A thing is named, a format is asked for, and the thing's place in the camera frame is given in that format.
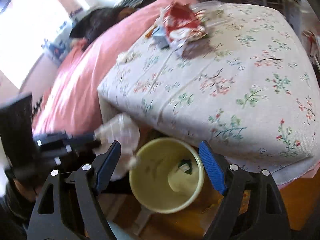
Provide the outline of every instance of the black sleeve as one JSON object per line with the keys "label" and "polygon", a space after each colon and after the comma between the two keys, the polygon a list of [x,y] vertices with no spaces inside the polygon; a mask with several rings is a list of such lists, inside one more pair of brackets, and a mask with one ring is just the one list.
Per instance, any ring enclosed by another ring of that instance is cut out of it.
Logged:
{"label": "black sleeve", "polygon": [[5,240],[26,239],[25,228],[29,225],[29,220],[35,203],[30,203],[17,191],[13,181],[9,181],[6,186],[5,195],[0,199],[0,221],[1,234],[7,234]]}

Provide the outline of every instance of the pink blanket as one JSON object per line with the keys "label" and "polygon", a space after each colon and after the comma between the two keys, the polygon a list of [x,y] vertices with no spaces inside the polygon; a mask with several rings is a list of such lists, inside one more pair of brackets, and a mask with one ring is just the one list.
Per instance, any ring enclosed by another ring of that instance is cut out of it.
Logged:
{"label": "pink blanket", "polygon": [[66,130],[81,134],[102,124],[97,87],[116,63],[150,28],[161,8],[172,2],[197,3],[196,0],[157,0],[140,9],[103,33],[83,53],[79,42],[61,64],[44,109],[34,120],[34,134]]}

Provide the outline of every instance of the white tablecloth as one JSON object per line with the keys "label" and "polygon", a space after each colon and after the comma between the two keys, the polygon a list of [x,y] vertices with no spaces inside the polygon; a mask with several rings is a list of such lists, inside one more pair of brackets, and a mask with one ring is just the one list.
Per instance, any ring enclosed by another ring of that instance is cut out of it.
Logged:
{"label": "white tablecloth", "polygon": [[207,140],[242,169],[269,169],[277,184],[320,159],[319,86],[292,28],[276,10],[226,4],[212,52],[191,60],[142,36],[98,91],[118,109],[197,146]]}

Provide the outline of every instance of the wooden floor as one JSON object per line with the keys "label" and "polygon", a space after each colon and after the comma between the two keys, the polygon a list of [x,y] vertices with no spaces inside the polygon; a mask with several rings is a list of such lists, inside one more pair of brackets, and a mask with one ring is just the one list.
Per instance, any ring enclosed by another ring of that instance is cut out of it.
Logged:
{"label": "wooden floor", "polygon": [[[280,192],[291,228],[300,230],[320,197],[320,172],[312,179],[297,179]],[[143,240],[200,240],[212,222],[220,199],[221,195],[206,178],[203,190],[195,202],[174,214],[152,215],[140,237]],[[139,202],[134,196],[128,196],[114,222],[129,229],[139,212]]]}

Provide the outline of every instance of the blue gripper pad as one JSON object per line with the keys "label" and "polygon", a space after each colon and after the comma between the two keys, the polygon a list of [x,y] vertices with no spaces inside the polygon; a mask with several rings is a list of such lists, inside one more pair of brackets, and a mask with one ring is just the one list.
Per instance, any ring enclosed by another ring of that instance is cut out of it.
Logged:
{"label": "blue gripper pad", "polygon": [[199,144],[199,156],[214,189],[217,190],[221,195],[224,195],[227,190],[224,181],[224,173],[214,159],[211,150],[203,141]]}

